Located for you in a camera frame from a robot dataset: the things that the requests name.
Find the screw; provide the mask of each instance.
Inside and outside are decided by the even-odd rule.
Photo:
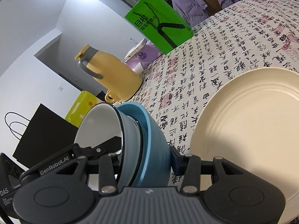
[[[102,193],[104,194],[112,194],[116,191],[116,187],[107,185],[101,188]]]
[[[183,187],[183,191],[187,194],[193,194],[195,192],[197,192],[197,188],[193,185],[188,185]]]

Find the blue bowl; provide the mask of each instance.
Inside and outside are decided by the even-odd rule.
[[[170,151],[160,127],[138,103],[126,102],[118,105],[117,109],[139,122],[144,138],[141,162],[132,186],[167,186],[171,168]]]

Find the table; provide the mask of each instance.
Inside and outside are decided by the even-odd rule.
[[[169,146],[189,153],[201,111],[229,80],[263,66],[299,72],[298,16],[298,0],[242,0],[222,10],[143,72],[132,101],[147,109]],[[171,174],[169,185],[181,182]]]

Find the gray handle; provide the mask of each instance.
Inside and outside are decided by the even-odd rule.
[[[87,74],[91,75],[94,78],[100,79],[102,80],[104,77],[101,74],[95,73],[94,71],[90,70],[89,68],[87,68],[86,65],[84,65],[83,61],[85,61],[84,57],[80,59],[78,65],[79,67],[85,71]]]

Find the yellow bag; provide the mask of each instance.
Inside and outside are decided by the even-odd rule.
[[[88,111],[102,102],[102,100],[98,99],[90,92],[82,91],[65,119],[74,126],[79,127]]]

